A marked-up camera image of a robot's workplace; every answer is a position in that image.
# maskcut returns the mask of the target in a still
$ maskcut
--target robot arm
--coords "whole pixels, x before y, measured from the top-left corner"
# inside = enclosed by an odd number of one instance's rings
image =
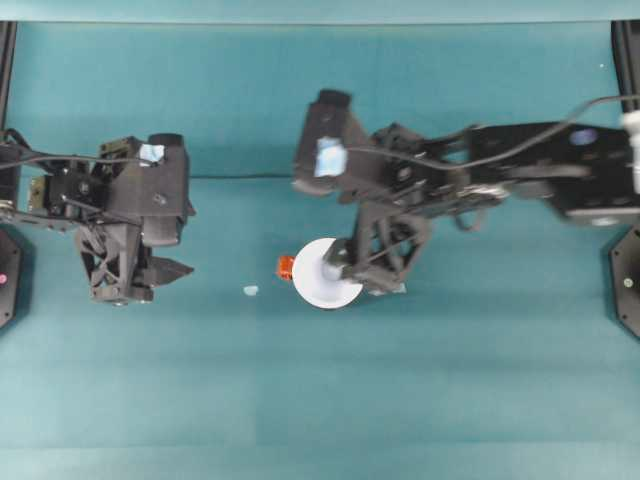
[[[485,212],[512,194],[542,200],[580,225],[640,217],[637,117],[625,117],[628,131],[563,121],[471,126],[427,139],[397,124],[368,135],[349,104],[345,93],[320,92],[294,160],[297,190],[338,191],[340,203],[359,206],[353,235],[333,242],[323,257],[342,281],[398,290],[429,239],[431,219],[448,215],[462,230],[476,230]],[[464,161],[448,158],[460,152]],[[465,224],[467,212],[476,213],[475,223]]]
[[[27,211],[17,209],[22,165],[44,170],[32,179]],[[49,230],[75,230],[91,297],[149,302],[152,289],[191,273],[152,249],[180,242],[195,212],[188,200],[189,158],[181,136],[159,134],[106,143],[97,158],[31,149],[20,134],[0,143],[0,220]]]

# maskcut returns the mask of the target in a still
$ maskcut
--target teal surface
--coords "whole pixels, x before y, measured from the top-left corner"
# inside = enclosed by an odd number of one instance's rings
[[[630,19],[630,0],[2,0],[7,20],[181,24],[425,24]]]
[[[556,118],[617,88],[606,23],[23,25],[14,80],[9,123],[37,147],[170,129],[199,174],[289,170],[327,84],[358,93],[368,128],[428,134]],[[347,235],[353,209],[287,180],[194,179],[191,197],[199,215],[167,255],[196,272],[151,305],[92,304],[71,236],[22,231],[0,478],[640,475],[640,342],[611,315],[603,257],[617,229],[510,200],[475,235],[436,222],[407,294],[322,312],[275,261]]]
[[[321,88],[354,92],[371,130],[556,119],[617,92],[609,28],[25,24],[8,121],[49,151],[177,131],[196,175],[289,171]],[[609,105],[589,118],[618,116]]]

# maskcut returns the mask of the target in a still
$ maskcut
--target orange object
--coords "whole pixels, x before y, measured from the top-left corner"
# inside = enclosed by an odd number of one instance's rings
[[[278,258],[278,268],[276,269],[276,275],[282,280],[290,282],[293,279],[293,261],[296,257],[291,255],[282,255]]]

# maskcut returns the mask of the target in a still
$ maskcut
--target white connector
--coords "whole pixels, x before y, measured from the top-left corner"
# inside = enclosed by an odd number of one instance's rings
[[[318,155],[316,177],[337,177],[347,169],[347,150],[342,146],[339,138],[322,137],[318,139]]]
[[[622,126],[629,133],[629,144],[633,148],[633,189],[640,193],[640,110],[622,115]]]

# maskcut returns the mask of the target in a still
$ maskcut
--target white plate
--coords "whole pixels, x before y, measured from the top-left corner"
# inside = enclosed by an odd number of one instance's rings
[[[342,308],[353,302],[362,284],[328,278],[322,260],[335,238],[319,238],[305,245],[293,262],[293,285],[311,305],[325,309]]]

